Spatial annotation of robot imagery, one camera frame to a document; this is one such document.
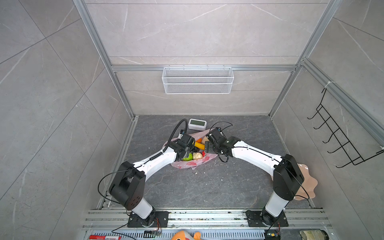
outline dark gray floor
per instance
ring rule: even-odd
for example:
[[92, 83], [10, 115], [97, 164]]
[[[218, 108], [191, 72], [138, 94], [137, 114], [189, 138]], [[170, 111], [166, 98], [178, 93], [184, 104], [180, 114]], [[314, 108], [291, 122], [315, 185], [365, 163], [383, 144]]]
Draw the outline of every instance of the dark gray floor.
[[[139, 116], [126, 160], [140, 161], [160, 150], [173, 128], [183, 118], [206, 120], [209, 127], [218, 121], [231, 122], [233, 126], [225, 129], [227, 137], [238, 137], [273, 154], [285, 154], [268, 116], [151, 115]], [[144, 197], [154, 207], [263, 208], [271, 194], [272, 180], [263, 170], [240, 159], [230, 158], [227, 163], [223, 163], [216, 158], [195, 170], [177, 169], [170, 165], [162, 168], [147, 180]], [[293, 200], [287, 206], [294, 209], [309, 207], [306, 200]]]

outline black cable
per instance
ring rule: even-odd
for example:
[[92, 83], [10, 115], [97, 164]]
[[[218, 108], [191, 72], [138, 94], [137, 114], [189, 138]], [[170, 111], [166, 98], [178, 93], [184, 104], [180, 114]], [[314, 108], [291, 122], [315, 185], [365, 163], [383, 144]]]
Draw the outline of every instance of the black cable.
[[223, 131], [224, 131], [227, 127], [232, 127], [232, 126], [233, 126], [232, 123], [229, 122], [229, 124], [230, 124], [229, 126], [226, 126], [225, 128], [221, 129], [221, 132], [223, 133], [223, 135], [224, 135], [225, 138], [227, 138], [227, 136], [224, 134]]
[[306, 197], [303, 197], [303, 196], [300, 196], [300, 195], [295, 195], [295, 196], [298, 196], [298, 197], [302, 197], [306, 200], [309, 200], [310, 199], [310, 195], [307, 193], [307, 190], [305, 190], [305, 188], [303, 187], [303, 185], [299, 182], [299, 180], [297, 180], [297, 178], [295, 178], [295, 176], [293, 175], [293, 173], [291, 171], [288, 170], [287, 167], [285, 167], [285, 169], [288, 171], [288, 173], [290, 173], [292, 175], [292, 177], [300, 184], [300, 186], [303, 188], [304, 192], [307, 194], [308, 198]]
[[99, 192], [99, 194], [100, 194], [102, 197], [104, 197], [106, 200], [109, 200], [109, 201], [111, 201], [111, 202], [115, 202], [115, 203], [117, 203], [117, 204], [120, 204], [119, 202], [114, 201], [114, 200], [112, 200], [112, 199], [109, 199], [109, 198], [107, 198], [106, 196], [104, 196], [103, 194], [101, 194], [101, 192], [100, 192], [100, 190], [99, 190], [99, 188], [100, 188], [100, 183], [101, 183], [101, 181], [102, 181], [104, 178], [106, 178], [107, 176], [109, 176], [109, 175], [111, 175], [111, 174], [118, 173], [118, 172], [126, 172], [126, 171], [129, 171], [129, 170], [130, 170], [130, 169], [127, 169], [127, 170], [120, 170], [120, 171], [111, 172], [111, 173], [108, 173], [107, 175], [105, 175], [105, 176], [100, 180], [99, 184], [97, 185], [97, 191]]
[[167, 145], [165, 146], [164, 150], [163, 150], [163, 153], [166, 152], [169, 144], [170, 144], [170, 141], [172, 140], [172, 137], [173, 135], [175, 134], [175, 132], [177, 131], [177, 129], [179, 128], [179, 126], [181, 125], [181, 123], [185, 121], [185, 132], [187, 132], [187, 129], [188, 129], [188, 121], [184, 118], [182, 119], [175, 127], [175, 129], [173, 129], [172, 131], [172, 134], [169, 136], [169, 139], [168, 139], [168, 142], [167, 142]]
[[279, 218], [276, 218], [275, 222], [268, 228], [267, 231], [265, 231], [265, 236], [267, 235], [267, 233], [271, 229], [271, 227], [273, 227], [277, 223], [278, 220], [279, 220]]
[[230, 122], [226, 122], [226, 121], [219, 121], [219, 122], [217, 122], [217, 123], [215, 123], [214, 125], [212, 125], [212, 127], [209, 129], [209, 131], [211, 131], [212, 130], [212, 128], [216, 125], [216, 124], [218, 124], [218, 123], [221, 123], [221, 122], [225, 122], [225, 123], [229, 123], [230, 124], [230, 126], [228, 126], [228, 127], [231, 127], [231, 126], [233, 126], [233, 124], [232, 123], [230, 123]]
[[[218, 155], [218, 157], [220, 158], [220, 155]], [[225, 162], [228, 162], [228, 159], [229, 159], [229, 157], [227, 156], [227, 161], [225, 161]], [[220, 158], [220, 161], [224, 162], [221, 158]]]
[[116, 233], [116, 234], [120, 234], [120, 235], [123, 235], [123, 236], [126, 236], [126, 237], [130, 237], [130, 238], [132, 238], [133, 240], [137, 240], [136, 238], [134, 238], [134, 237], [131, 237], [131, 236], [129, 236], [129, 235], [126, 235], [126, 234], [124, 234], [124, 233], [118, 233], [118, 232], [114, 232], [114, 231], [116, 231], [116, 230], [119, 230], [119, 229], [121, 229], [121, 228], [122, 228], [122, 227], [124, 227], [125, 225], [128, 225], [128, 223], [124, 224], [124, 225], [123, 225], [123, 226], [121, 226], [121, 227], [118, 227], [118, 228], [116, 228], [116, 229], [112, 230], [111, 232], [112, 232], [112, 233]]
[[246, 148], [246, 149], [254, 150], [255, 152], [261, 153], [262, 155], [265, 155], [265, 156], [267, 156], [267, 157], [269, 157], [269, 158], [272, 158], [272, 159], [275, 160], [276, 162], [280, 163], [279, 161], [277, 161], [277, 160], [274, 159], [273, 157], [271, 157], [271, 156], [269, 156], [269, 155], [266, 155], [265, 153], [259, 152], [259, 151], [255, 150], [255, 149], [253, 149], [253, 148], [248, 148], [248, 147], [243, 147], [243, 146], [238, 146], [238, 147], [242, 147], [242, 148]]
[[218, 152], [219, 148], [216, 146], [216, 141], [215, 141], [215, 139], [214, 139], [214, 145], [215, 145], [215, 149], [216, 149], [216, 151]]

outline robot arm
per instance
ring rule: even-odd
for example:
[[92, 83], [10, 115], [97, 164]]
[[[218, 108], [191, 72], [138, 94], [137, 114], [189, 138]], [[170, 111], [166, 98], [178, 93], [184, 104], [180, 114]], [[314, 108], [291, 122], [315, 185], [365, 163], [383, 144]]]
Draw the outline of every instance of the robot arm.
[[261, 217], [266, 225], [273, 225], [304, 181], [294, 157], [288, 154], [282, 157], [264, 152], [236, 137], [227, 139], [218, 127], [211, 130], [207, 137], [209, 142], [205, 142], [205, 152], [243, 159], [272, 176], [273, 193], [263, 208]]
[[155, 209], [143, 198], [146, 180], [155, 172], [180, 160], [195, 147], [195, 139], [184, 134], [177, 142], [169, 142], [159, 152], [133, 164], [123, 162], [117, 171], [109, 193], [127, 210], [136, 213], [142, 224], [149, 226], [155, 217]]
[[[285, 206], [293, 200], [303, 183], [304, 177], [295, 159], [286, 154], [274, 155], [246, 144], [236, 137], [226, 138], [220, 128], [207, 134], [205, 152], [243, 159], [266, 171], [273, 177], [273, 194], [262, 211], [262, 221], [273, 225], [282, 214]], [[143, 198], [147, 178], [162, 167], [189, 155], [195, 139], [184, 134], [177, 142], [170, 142], [165, 148], [134, 164], [124, 162], [109, 187], [110, 194], [127, 210], [142, 219], [142, 224], [152, 224], [155, 209]]]

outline cable tie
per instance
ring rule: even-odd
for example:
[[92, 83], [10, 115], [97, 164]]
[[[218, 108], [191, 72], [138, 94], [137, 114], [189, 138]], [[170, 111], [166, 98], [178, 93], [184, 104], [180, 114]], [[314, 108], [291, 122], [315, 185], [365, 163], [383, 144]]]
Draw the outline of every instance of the cable tie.
[[336, 83], [336, 82], [328, 81], [324, 88], [327, 88], [328, 84], [330, 83]]

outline black mounting plate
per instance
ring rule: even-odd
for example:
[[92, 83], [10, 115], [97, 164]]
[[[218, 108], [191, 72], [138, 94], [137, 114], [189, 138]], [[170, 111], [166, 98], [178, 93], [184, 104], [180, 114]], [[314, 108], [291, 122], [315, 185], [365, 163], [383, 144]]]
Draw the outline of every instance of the black mounting plate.
[[[262, 213], [261, 211], [247, 210], [245, 212], [245, 215], [247, 216], [248, 226], [250, 226], [250, 227], [265, 227], [265, 225], [263, 224], [263, 221], [262, 221], [261, 213]], [[283, 212], [283, 214], [280, 215], [277, 222], [280, 223], [280, 227], [288, 227], [288, 221], [287, 221], [287, 218], [285, 217], [284, 212]]]
[[[160, 227], [168, 226], [168, 215], [169, 215], [169, 212], [167, 211], [155, 212], [155, 219], [158, 218]], [[141, 225], [140, 223], [141, 221], [142, 221], [141, 218], [137, 214], [133, 214], [132, 216], [129, 217], [127, 227], [143, 227], [143, 225]], [[153, 224], [149, 227], [157, 227], [156, 220], [153, 221]]]

